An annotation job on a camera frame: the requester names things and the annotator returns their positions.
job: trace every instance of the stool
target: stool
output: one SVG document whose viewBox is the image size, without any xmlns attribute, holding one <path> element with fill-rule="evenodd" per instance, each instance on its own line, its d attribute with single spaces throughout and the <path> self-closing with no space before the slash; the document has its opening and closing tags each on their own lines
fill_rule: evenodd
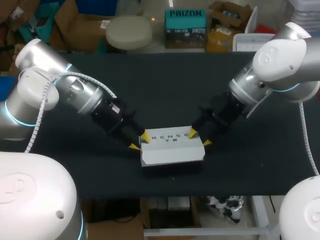
<svg viewBox="0 0 320 240">
<path fill-rule="evenodd" d="M 139 49 L 151 42 L 152 27 L 142 16 L 119 16 L 106 26 L 105 37 L 117 49 Z"/>
</svg>

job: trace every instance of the white box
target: white box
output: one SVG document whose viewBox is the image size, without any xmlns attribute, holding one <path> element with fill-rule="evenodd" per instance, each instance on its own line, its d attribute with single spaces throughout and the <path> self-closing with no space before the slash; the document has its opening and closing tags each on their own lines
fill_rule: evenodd
<svg viewBox="0 0 320 240">
<path fill-rule="evenodd" d="M 142 142 L 141 166 L 203 161 L 205 148 L 197 135 L 189 139 L 190 126 L 148 129 L 150 143 Z"/>
</svg>

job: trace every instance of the white container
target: white container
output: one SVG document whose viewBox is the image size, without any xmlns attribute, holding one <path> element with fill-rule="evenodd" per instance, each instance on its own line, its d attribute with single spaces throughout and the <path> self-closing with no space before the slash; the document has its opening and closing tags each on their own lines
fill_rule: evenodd
<svg viewBox="0 0 320 240">
<path fill-rule="evenodd" d="M 307 30 L 320 30 L 320 0 L 285 0 L 282 6 L 280 27 L 293 22 Z"/>
<path fill-rule="evenodd" d="M 256 52 L 262 45 L 269 42 L 274 34 L 269 33 L 239 33 L 233 37 L 233 52 Z"/>
</svg>

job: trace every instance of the cardboard box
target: cardboard box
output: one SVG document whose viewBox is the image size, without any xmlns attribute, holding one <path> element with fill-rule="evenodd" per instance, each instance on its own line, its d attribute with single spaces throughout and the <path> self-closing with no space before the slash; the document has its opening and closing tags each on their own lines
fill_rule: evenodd
<svg viewBox="0 0 320 240">
<path fill-rule="evenodd" d="M 16 61 L 16 58 L 18 56 L 18 54 L 20 53 L 20 51 L 25 47 L 24 44 L 16 44 L 14 46 L 14 52 L 13 52 L 13 55 L 12 55 L 12 62 L 11 62 L 11 65 L 10 65 L 10 69 L 9 69 L 9 73 L 8 75 L 9 76 L 13 76 L 13 77 L 17 77 L 20 73 L 20 70 L 17 68 L 16 64 L 15 64 L 15 61 Z"/>
<path fill-rule="evenodd" d="M 98 49 L 102 37 L 106 36 L 103 20 L 113 18 L 79 14 L 75 0 L 66 0 L 54 17 L 67 45 L 84 52 L 95 52 Z"/>
<path fill-rule="evenodd" d="M 143 240 L 144 229 L 141 215 L 134 219 L 119 219 L 115 221 L 102 221 L 88 223 L 87 236 L 88 240 Z"/>
<path fill-rule="evenodd" d="M 39 4 L 40 0 L 18 0 L 17 6 L 11 11 L 7 20 L 9 28 L 15 32 L 26 24 L 34 16 Z"/>
<path fill-rule="evenodd" d="M 215 1 L 210 5 L 209 9 L 212 9 L 212 28 L 215 28 L 216 24 L 224 25 L 227 28 L 239 30 L 242 33 L 245 32 L 247 23 L 252 14 L 252 9 L 249 5 L 240 6 L 229 1 Z M 233 14 L 238 14 L 240 18 L 234 18 L 224 14 L 223 11 L 228 11 Z"/>
<path fill-rule="evenodd" d="M 204 48 L 206 44 L 204 9 L 169 9 L 165 11 L 167 48 Z"/>
<path fill-rule="evenodd" d="M 150 143 L 141 143 L 141 166 L 202 161 L 205 148 L 199 136 L 189 139 L 190 126 L 148 129 Z"/>
<path fill-rule="evenodd" d="M 0 23 L 3 23 L 17 7 L 18 0 L 0 0 Z"/>
<path fill-rule="evenodd" d="M 49 44 L 55 23 L 55 15 L 59 7 L 59 2 L 41 4 L 34 14 L 33 22 L 30 20 L 19 28 L 23 39 L 26 42 L 30 42 L 32 39 L 41 39 Z"/>
<path fill-rule="evenodd" d="M 14 33 L 4 23 L 0 24 L 0 72 L 10 69 L 15 43 Z"/>
</svg>

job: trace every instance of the black table mat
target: black table mat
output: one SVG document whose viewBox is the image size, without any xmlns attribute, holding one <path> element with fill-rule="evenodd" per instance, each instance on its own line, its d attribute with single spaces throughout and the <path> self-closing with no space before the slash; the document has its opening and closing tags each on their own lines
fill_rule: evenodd
<svg viewBox="0 0 320 240">
<path fill-rule="evenodd" d="M 64 57 L 84 74 L 107 84 L 148 129 L 187 126 L 200 104 L 227 89 L 251 53 L 82 55 Z M 304 104 L 313 157 L 320 105 Z M 0 150 L 22 152 L 27 141 L 1 141 Z M 284 195 L 313 175 L 304 147 L 299 107 L 273 93 L 249 119 L 241 117 L 215 142 L 202 167 L 170 174 L 145 174 L 140 155 L 126 149 L 62 103 L 44 116 L 33 153 L 60 162 L 80 198 L 150 196 Z"/>
</svg>

